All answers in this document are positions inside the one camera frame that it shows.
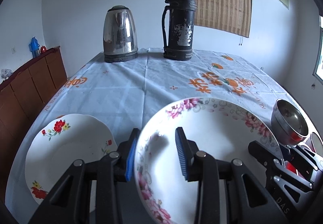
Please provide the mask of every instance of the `stainless steel bowl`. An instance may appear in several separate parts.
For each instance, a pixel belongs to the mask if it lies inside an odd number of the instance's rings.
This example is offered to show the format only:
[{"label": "stainless steel bowl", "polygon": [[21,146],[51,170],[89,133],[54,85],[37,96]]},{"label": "stainless steel bowl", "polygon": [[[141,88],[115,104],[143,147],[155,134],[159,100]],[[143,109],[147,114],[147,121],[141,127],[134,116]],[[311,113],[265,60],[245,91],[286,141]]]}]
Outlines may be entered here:
[{"label": "stainless steel bowl", "polygon": [[283,145],[295,146],[308,135],[308,126],[300,111],[282,99],[274,105],[271,126],[275,138]]}]

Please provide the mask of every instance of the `silver bolt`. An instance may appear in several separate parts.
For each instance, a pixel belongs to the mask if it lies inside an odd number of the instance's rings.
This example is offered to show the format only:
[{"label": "silver bolt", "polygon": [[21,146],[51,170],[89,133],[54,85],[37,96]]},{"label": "silver bolt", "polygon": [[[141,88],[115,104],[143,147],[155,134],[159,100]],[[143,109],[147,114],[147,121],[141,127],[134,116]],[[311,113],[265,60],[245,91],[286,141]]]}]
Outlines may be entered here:
[{"label": "silver bolt", "polygon": [[81,159],[77,159],[73,162],[73,165],[76,167],[82,166],[83,161]]},{"label": "silver bolt", "polygon": [[197,151],[197,152],[196,152],[196,155],[197,155],[198,157],[206,157],[206,153],[205,153],[204,151],[202,151],[202,150]]},{"label": "silver bolt", "polygon": [[280,178],[278,176],[274,176],[274,181],[275,182],[279,182],[280,181]]},{"label": "silver bolt", "polygon": [[241,159],[235,158],[233,160],[233,164],[239,167],[239,166],[242,166],[243,163]]},{"label": "silver bolt", "polygon": [[110,156],[111,158],[118,158],[118,157],[120,156],[120,154],[119,154],[118,152],[116,152],[116,151],[113,151],[113,152],[111,152],[111,153],[109,154],[109,156]]}]

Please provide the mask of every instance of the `light blue tablecloth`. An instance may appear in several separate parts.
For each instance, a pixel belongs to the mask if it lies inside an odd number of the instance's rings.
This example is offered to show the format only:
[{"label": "light blue tablecloth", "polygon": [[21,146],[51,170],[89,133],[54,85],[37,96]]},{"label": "light blue tablecloth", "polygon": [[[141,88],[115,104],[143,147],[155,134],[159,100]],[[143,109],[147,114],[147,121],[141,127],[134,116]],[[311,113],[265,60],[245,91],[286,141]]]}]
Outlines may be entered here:
[{"label": "light blue tablecloth", "polygon": [[[134,127],[143,128],[165,105],[194,96],[240,105],[269,127],[278,98],[298,106],[271,77],[239,56],[195,50],[190,61],[181,62],[165,59],[160,48],[149,48],[140,49],[134,60],[105,63],[100,53],[70,78],[31,126],[10,172],[6,206],[20,224],[27,223],[37,209],[25,182],[25,157],[35,135],[58,116],[92,115],[109,127],[119,144],[129,138]],[[311,132],[317,133],[302,113]],[[119,185],[119,193],[124,223],[153,223],[133,180]]]}]

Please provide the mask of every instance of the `stainless steel kettle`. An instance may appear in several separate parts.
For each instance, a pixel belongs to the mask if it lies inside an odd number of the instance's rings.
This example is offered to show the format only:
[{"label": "stainless steel kettle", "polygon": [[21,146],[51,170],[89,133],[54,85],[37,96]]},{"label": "stainless steel kettle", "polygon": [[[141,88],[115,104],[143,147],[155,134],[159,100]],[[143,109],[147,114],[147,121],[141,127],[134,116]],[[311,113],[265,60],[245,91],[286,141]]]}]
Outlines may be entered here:
[{"label": "stainless steel kettle", "polygon": [[109,9],[103,29],[104,60],[125,62],[138,56],[137,34],[129,8],[117,5]]}]

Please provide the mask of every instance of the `white wall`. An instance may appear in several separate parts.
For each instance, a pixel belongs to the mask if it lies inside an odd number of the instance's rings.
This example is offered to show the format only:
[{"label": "white wall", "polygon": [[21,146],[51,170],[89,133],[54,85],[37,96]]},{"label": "white wall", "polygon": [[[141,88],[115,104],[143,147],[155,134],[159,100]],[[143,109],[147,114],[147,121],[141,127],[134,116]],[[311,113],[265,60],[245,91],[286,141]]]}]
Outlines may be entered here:
[{"label": "white wall", "polygon": [[301,0],[295,55],[283,85],[300,103],[322,135],[323,86],[316,81],[315,90],[311,89],[315,81],[312,73],[319,49],[319,32],[319,10],[315,2]]},{"label": "white wall", "polygon": [[41,0],[3,0],[0,5],[0,69],[15,71],[30,60],[33,55],[28,44],[34,36],[40,46],[45,45]]},{"label": "white wall", "polygon": [[[103,51],[105,15],[115,5],[133,13],[138,47],[163,47],[161,17],[165,0],[42,0],[44,37],[48,47],[61,45],[67,75],[73,75]],[[194,27],[193,49],[238,54],[278,82],[284,80],[294,49],[297,2],[289,10],[278,0],[253,0],[250,38],[205,27]]]}]

